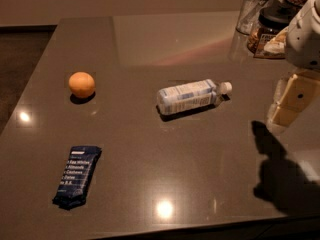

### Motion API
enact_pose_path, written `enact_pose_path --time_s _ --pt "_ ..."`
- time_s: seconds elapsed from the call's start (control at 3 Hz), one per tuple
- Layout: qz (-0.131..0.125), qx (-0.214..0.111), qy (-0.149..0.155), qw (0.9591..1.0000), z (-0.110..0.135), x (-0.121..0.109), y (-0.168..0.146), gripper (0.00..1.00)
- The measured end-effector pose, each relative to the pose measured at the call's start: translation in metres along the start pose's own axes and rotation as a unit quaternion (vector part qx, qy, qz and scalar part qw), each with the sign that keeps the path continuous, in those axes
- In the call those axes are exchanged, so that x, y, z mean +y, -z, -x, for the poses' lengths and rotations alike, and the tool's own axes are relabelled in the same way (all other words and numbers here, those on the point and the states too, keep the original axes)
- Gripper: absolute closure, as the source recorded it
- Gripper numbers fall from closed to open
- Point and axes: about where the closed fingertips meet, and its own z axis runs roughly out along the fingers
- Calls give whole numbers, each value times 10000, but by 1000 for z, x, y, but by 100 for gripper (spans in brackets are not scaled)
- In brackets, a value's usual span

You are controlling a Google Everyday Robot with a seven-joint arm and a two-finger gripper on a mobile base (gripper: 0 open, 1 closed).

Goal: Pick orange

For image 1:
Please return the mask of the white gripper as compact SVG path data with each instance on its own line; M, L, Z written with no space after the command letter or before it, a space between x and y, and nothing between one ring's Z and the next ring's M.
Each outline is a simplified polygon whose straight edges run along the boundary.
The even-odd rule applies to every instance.
M291 20L285 57L299 68L277 83L266 122L273 134L284 132L320 96L320 0L308 0Z

